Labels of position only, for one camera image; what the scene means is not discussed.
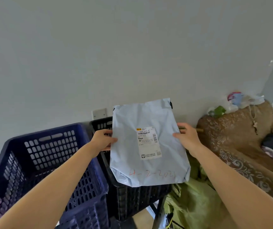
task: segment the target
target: handwritten date 4-2-2021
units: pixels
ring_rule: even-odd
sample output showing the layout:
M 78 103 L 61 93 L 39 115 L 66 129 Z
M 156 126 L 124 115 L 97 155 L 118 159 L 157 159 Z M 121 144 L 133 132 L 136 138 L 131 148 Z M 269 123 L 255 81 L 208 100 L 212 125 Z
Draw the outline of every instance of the handwritten date 4-2-2021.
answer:
M 151 175 L 158 175 L 158 176 L 163 176 L 165 178 L 175 178 L 175 172 L 174 171 L 170 171 L 170 170 L 167 170 L 167 171 L 161 171 L 160 169 L 158 169 L 157 171 L 149 171 L 149 170 L 146 170 L 146 172 L 141 172 L 141 173 L 138 173 L 138 172 L 135 172 L 135 169 L 130 169 L 130 173 L 129 173 L 129 176 L 131 175 L 145 175 L 146 177 L 149 177 Z

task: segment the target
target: person's left hand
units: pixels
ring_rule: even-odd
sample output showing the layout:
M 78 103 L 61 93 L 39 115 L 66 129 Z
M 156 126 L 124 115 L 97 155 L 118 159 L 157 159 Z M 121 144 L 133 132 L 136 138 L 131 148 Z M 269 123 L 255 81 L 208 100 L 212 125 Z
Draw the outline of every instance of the person's left hand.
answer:
M 112 130 L 110 129 L 102 129 L 98 130 L 94 133 L 93 138 L 91 140 L 91 144 L 98 150 L 98 151 L 106 151 L 111 149 L 111 144 L 117 142 L 117 138 L 110 137 L 105 134 L 111 134 Z

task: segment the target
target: person's left arm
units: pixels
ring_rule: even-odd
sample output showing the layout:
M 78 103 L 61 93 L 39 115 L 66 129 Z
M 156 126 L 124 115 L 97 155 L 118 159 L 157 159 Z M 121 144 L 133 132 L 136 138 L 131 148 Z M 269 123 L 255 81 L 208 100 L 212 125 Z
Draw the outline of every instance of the person's left arm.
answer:
M 110 144 L 117 141 L 104 135 L 107 133 L 112 130 L 96 131 L 91 142 L 13 205 L 0 219 L 0 229 L 54 228 L 92 158 L 100 151 L 110 150 Z

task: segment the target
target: white plastic mailing bag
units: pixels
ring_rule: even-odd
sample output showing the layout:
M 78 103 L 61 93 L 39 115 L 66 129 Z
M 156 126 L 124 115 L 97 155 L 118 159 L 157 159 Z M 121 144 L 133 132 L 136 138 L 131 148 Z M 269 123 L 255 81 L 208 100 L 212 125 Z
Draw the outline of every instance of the white plastic mailing bag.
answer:
M 115 106 L 110 168 L 119 183 L 131 187 L 182 183 L 190 165 L 184 147 L 172 134 L 179 132 L 170 99 Z

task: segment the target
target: metal leg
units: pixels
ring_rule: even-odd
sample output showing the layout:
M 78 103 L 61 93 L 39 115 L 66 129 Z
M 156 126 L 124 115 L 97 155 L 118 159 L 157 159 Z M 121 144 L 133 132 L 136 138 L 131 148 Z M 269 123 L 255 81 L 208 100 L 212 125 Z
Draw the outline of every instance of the metal leg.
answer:
M 152 229 L 158 229 L 160 224 L 161 224 L 161 220 L 164 216 L 164 203 L 166 200 L 166 195 L 164 196 L 164 198 L 159 200 L 159 204 L 157 205 L 157 211 L 156 211 L 156 216 L 154 218 L 154 224 L 152 226 Z

